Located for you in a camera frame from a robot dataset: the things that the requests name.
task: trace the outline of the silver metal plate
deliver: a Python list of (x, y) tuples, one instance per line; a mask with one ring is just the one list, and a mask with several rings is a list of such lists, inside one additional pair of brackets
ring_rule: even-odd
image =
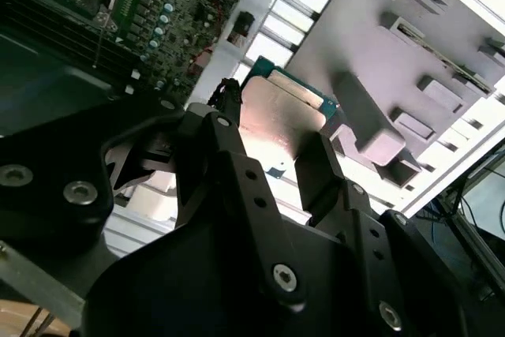
[(326, 122), (318, 110), (262, 77), (249, 80), (242, 99), (240, 134), (247, 154), (264, 170), (290, 165), (310, 133)]

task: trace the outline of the screw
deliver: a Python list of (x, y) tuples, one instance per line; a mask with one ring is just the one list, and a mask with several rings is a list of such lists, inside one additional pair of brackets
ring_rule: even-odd
[(400, 316), (396, 313), (395, 309), (387, 304), (385, 301), (379, 303), (379, 312), (382, 320), (393, 329), (394, 331), (402, 330), (402, 321)]
[(407, 225), (407, 218), (404, 215), (401, 213), (395, 213), (395, 217), (402, 225)]
[(218, 118), (218, 123), (224, 126), (230, 126), (230, 122), (225, 118)]
[(360, 185), (357, 185), (356, 183), (353, 183), (353, 189), (355, 189), (356, 192), (359, 193), (360, 195), (363, 195), (365, 193), (363, 188)]
[(165, 108), (168, 108), (169, 110), (175, 109), (175, 105), (169, 102), (168, 100), (162, 100), (161, 105), (164, 106)]
[(285, 292), (293, 292), (297, 288), (297, 277), (285, 264), (274, 266), (274, 280)]
[(0, 167), (0, 185), (7, 187), (21, 187), (33, 179), (30, 169), (21, 165), (5, 165)]
[(89, 205), (98, 197), (96, 187), (90, 182), (70, 182), (63, 189), (66, 201), (77, 205)]

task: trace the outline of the screw hole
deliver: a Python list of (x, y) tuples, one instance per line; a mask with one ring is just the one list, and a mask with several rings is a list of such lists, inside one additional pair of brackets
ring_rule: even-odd
[(373, 251), (373, 255), (376, 256), (376, 258), (378, 260), (383, 260), (384, 259), (384, 256), (383, 254), (379, 251), (379, 250), (374, 250)]
[(73, 193), (80, 197), (87, 197), (89, 195), (89, 190), (83, 185), (79, 185), (73, 189)]
[(254, 171), (251, 170), (246, 170), (245, 171), (245, 176), (253, 181), (257, 180), (257, 175), (254, 173)]
[(267, 206), (267, 202), (261, 197), (255, 197), (254, 203), (260, 208), (265, 208)]
[(345, 244), (347, 242), (347, 237), (344, 232), (338, 232), (336, 238), (338, 238), (342, 244)]

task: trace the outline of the green circuit board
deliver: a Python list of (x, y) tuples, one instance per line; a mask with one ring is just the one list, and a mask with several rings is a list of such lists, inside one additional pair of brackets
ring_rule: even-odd
[(163, 87), (185, 103), (238, 0), (37, 1), (137, 55), (140, 88)]
[(219, 37), (237, 1), (117, 0), (111, 14), (118, 26), (113, 37), (142, 57), (146, 85), (163, 83), (185, 102), (203, 69), (199, 58)]

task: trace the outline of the cable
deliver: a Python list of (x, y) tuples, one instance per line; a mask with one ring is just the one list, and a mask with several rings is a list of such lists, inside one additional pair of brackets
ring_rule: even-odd
[(477, 225), (477, 221), (475, 221), (475, 216), (473, 215), (473, 211), (472, 211), (472, 208), (470, 207), (470, 204), (468, 204), (468, 201), (466, 201), (465, 197), (461, 197), (461, 202), (464, 202), (466, 204), (466, 207), (468, 207), (468, 210), (470, 211), (470, 214), (472, 216), (472, 220), (473, 220), (473, 225), (475, 225), (475, 227), (477, 228), (477, 232), (479, 231), (479, 226)]
[(42, 312), (42, 308), (37, 308), (37, 310), (35, 311), (35, 313), (33, 313), (33, 316), (32, 318), (30, 319), (30, 321), (26, 324), (26, 326), (24, 327), (23, 331), (21, 332), (21, 334), (19, 335), (19, 337), (26, 337), (28, 335), (28, 333), (30, 332), (30, 330), (32, 329), (32, 326), (33, 324), (36, 322), (36, 320), (39, 318), (40, 316), (40, 313)]
[(432, 221), (432, 242), (435, 245), (435, 221)]
[[(482, 170), (487, 170), (490, 173), (496, 174), (496, 175), (498, 175), (498, 176), (500, 176), (500, 177), (502, 177), (502, 178), (505, 179), (505, 175), (500, 174), (497, 171), (488, 169), (487, 167), (482, 167)], [(505, 225), (503, 225), (503, 213), (505, 213), (505, 201), (502, 204), (502, 208), (499, 210), (499, 226), (502, 228), (503, 234), (505, 234)]]
[(493, 173), (493, 174), (499, 175), (500, 177), (502, 177), (503, 179), (505, 179), (505, 175), (500, 174), (500, 173), (499, 173), (499, 172), (497, 172), (497, 171), (494, 171), (494, 170), (488, 169), (487, 167), (482, 167), (482, 170), (487, 170), (487, 171), (489, 171), (490, 173)]
[(503, 225), (503, 213), (505, 212), (505, 201), (502, 204), (502, 209), (499, 211), (499, 225), (502, 227), (502, 232), (505, 234), (505, 225)]

